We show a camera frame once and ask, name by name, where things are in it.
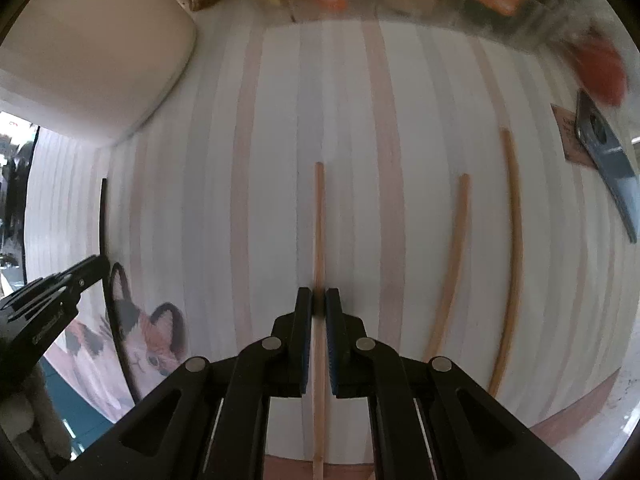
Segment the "black chopstick curved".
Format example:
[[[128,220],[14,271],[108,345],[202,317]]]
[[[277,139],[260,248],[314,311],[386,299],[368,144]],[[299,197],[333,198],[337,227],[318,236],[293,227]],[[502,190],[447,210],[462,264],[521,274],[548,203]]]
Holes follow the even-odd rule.
[[[100,184],[100,203],[99,203],[99,250],[100,255],[107,257],[106,245],[107,245],[107,191],[108,181],[107,178],[101,179]],[[140,393],[137,386],[134,384],[134,378],[130,370],[128,356],[124,343],[122,342],[122,335],[120,334],[119,317],[117,309],[115,308],[113,294],[111,291],[111,270],[112,264],[107,263],[107,271],[105,278],[102,280],[103,296],[105,300],[105,313],[108,327],[113,339],[115,353],[119,362],[120,369],[122,370],[122,376],[127,386],[128,392],[131,396],[132,402],[138,404],[141,400]]]

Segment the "teal cabinet door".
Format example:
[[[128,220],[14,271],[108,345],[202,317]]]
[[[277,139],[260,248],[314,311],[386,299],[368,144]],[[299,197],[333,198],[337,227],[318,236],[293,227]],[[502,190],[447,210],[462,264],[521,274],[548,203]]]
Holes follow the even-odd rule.
[[[99,440],[113,424],[84,400],[45,359],[40,360],[47,392],[66,434],[75,458]]]

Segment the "wooden chopstick green tip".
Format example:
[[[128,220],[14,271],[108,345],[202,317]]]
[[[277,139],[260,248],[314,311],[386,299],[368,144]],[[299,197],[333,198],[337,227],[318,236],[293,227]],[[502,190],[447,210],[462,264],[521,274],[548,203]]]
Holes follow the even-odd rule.
[[[498,353],[495,359],[488,392],[496,398],[506,377],[510,354],[518,324],[518,309],[520,308],[523,285],[523,215],[522,215],[522,186],[520,167],[516,157],[515,143],[512,132],[506,127],[500,129],[504,160],[506,161],[506,176],[508,177],[509,211],[511,227],[509,288],[506,295],[502,333]]]

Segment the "beige cylindrical utensil holder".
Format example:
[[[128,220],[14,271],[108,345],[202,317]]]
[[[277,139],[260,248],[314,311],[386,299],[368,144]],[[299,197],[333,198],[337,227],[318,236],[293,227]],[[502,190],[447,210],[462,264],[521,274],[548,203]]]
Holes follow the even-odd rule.
[[[115,144],[160,106],[195,40],[176,0],[28,0],[1,41],[1,108]]]

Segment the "dark blue smartphone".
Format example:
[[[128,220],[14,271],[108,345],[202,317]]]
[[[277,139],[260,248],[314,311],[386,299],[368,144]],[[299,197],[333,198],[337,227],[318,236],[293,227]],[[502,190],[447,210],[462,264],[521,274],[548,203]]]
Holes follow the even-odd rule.
[[[614,130],[584,89],[577,93],[575,131],[610,191],[632,244],[639,239],[639,177]]]

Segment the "brown card label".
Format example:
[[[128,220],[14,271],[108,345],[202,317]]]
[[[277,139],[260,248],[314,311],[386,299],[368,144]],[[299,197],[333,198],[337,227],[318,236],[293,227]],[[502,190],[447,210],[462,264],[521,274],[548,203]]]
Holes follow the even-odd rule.
[[[556,104],[552,104],[551,109],[559,128],[565,159],[575,165],[596,168],[592,158],[578,140],[575,113]]]

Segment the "red object in bag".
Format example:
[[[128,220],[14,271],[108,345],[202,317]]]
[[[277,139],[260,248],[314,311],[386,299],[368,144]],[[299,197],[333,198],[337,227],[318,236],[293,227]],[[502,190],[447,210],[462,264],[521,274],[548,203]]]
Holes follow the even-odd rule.
[[[590,96],[609,107],[620,107],[627,92],[622,57],[603,36],[587,36],[570,45],[576,75]]]

